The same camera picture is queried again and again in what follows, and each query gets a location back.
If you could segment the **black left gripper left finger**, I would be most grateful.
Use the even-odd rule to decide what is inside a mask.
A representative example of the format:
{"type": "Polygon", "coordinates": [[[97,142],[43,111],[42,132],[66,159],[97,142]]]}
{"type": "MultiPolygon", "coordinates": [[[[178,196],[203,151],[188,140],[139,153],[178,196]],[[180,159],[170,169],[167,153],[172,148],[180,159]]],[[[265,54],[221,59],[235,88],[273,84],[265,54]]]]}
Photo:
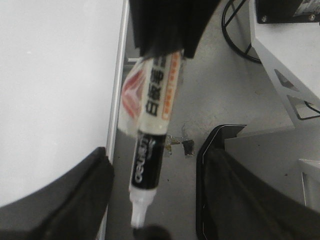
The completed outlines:
{"type": "Polygon", "coordinates": [[[2,240],[94,240],[109,203],[114,168],[104,147],[40,190],[0,209],[2,240]]]}

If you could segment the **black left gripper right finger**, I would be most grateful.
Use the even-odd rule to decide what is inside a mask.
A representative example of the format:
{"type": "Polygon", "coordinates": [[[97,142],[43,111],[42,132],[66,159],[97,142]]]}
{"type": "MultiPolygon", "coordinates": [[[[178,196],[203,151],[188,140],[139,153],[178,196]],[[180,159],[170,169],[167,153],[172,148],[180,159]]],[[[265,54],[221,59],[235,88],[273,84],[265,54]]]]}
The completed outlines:
{"type": "Polygon", "coordinates": [[[222,149],[206,185],[219,240],[318,240],[320,214],[274,189],[222,149]]]}

